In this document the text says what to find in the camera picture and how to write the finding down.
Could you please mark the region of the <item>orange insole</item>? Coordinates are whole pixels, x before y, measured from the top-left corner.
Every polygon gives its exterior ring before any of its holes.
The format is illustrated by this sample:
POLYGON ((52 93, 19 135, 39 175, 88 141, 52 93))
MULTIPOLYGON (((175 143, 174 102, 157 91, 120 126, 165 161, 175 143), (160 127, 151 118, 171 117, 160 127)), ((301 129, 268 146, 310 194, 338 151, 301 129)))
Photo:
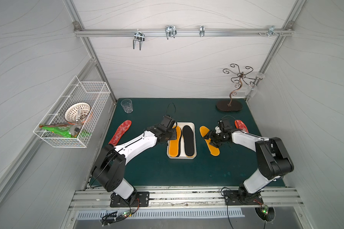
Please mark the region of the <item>orange insole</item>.
POLYGON ((170 157, 179 157, 180 152, 181 152, 181 138, 182 138, 181 128, 177 126, 175 129, 176 129, 176 140, 171 140, 169 143, 168 155, 170 157))
POLYGON ((206 126, 201 126, 199 128, 200 131, 200 135, 201 137, 205 140, 207 147, 210 151, 210 154, 213 156, 219 156, 220 155, 220 150, 219 148, 211 145, 212 141, 210 138, 210 134, 212 133, 212 131, 210 129, 208 129, 206 126))

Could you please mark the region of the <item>red insole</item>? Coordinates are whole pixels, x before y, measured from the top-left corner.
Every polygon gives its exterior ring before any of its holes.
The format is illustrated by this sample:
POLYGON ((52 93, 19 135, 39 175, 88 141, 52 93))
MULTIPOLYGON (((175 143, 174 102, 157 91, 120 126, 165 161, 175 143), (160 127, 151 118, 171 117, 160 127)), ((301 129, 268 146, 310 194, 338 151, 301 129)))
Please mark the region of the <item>red insole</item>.
POLYGON ((244 133, 248 133, 247 126, 241 120, 235 120, 235 127, 244 133))
POLYGON ((116 146, 119 141, 121 140, 122 136, 128 131, 128 129, 131 127, 132 122, 130 120, 124 121, 116 130, 114 136, 109 141, 109 144, 116 146))

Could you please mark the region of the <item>black insole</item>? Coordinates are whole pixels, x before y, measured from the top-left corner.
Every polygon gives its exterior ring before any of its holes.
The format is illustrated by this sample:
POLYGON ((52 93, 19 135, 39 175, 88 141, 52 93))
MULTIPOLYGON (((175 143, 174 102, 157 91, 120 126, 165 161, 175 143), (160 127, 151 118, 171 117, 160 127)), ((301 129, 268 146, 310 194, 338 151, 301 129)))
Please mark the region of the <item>black insole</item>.
POLYGON ((187 157, 193 157, 195 154, 194 133, 190 126, 183 127, 184 152, 187 157))

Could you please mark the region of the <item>white storage box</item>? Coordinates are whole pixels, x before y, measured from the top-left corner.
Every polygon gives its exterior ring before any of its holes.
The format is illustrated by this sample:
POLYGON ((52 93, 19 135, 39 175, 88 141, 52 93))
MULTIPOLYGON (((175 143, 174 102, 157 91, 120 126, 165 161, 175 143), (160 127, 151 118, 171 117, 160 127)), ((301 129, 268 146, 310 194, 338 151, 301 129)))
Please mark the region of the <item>white storage box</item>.
POLYGON ((174 128, 176 128, 177 126, 179 126, 181 128, 181 132, 182 132, 182 138, 181 138, 181 152, 180 152, 180 155, 179 157, 170 157, 168 155, 168 150, 169 150, 169 143, 170 143, 170 140, 167 142, 168 146, 167 146, 167 156, 169 157, 169 159, 189 159, 189 160, 192 160, 194 159, 196 156, 197 156, 197 151, 196 151, 196 134, 195 134, 195 124, 192 123, 192 122, 178 122, 177 124, 174 125, 174 128), (185 152, 184 152, 184 139, 183 139, 183 127, 184 126, 190 126, 191 129, 193 130, 193 133, 194 133, 194 145, 195 145, 195 154, 193 157, 187 157, 185 155, 185 152))

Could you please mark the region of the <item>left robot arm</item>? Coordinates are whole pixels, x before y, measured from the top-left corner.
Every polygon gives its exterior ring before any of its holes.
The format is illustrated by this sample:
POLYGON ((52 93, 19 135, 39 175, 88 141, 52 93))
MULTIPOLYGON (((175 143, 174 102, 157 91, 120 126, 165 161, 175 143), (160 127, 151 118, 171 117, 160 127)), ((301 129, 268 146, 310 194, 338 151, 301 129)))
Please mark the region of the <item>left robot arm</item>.
POLYGON ((177 139, 176 121, 165 115, 163 120, 148 127, 136 138, 119 146, 108 144, 101 149, 91 171, 91 177, 107 192, 113 192, 133 204, 137 190, 125 178, 126 165, 137 155, 160 142, 177 139))

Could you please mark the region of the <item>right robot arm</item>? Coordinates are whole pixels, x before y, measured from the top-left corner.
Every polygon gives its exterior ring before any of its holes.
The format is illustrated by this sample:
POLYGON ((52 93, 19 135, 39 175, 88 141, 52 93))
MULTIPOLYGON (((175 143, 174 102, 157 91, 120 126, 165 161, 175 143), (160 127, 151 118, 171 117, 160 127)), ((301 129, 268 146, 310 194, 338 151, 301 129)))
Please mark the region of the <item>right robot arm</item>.
POLYGON ((241 120, 235 120, 234 124, 232 126, 229 120, 221 119, 215 129, 201 126, 199 131, 211 155, 218 156, 219 147, 227 142, 244 146, 256 153, 258 168, 240 186, 239 196, 258 194, 272 181, 294 171, 294 164, 280 138, 251 134, 241 120))

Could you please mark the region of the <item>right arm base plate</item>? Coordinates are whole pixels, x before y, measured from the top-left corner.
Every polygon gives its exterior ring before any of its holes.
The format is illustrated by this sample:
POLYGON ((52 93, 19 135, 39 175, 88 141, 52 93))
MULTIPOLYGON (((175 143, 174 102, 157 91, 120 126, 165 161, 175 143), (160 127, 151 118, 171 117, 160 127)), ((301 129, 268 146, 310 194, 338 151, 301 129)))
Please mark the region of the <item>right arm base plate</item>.
POLYGON ((224 190, 221 192, 227 206, 255 205, 264 204, 260 192, 255 194, 246 193, 241 190, 224 190))

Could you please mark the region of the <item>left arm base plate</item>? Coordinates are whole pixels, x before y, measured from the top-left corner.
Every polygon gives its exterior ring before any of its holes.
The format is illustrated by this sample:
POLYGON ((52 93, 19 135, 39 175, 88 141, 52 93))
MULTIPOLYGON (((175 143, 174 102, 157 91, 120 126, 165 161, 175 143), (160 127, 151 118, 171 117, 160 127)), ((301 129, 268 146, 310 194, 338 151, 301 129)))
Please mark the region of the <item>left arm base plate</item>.
POLYGON ((111 208, 123 208, 123 207, 148 207, 149 206, 149 192, 134 191, 128 198, 123 199, 120 195, 112 193, 111 195, 111 208))

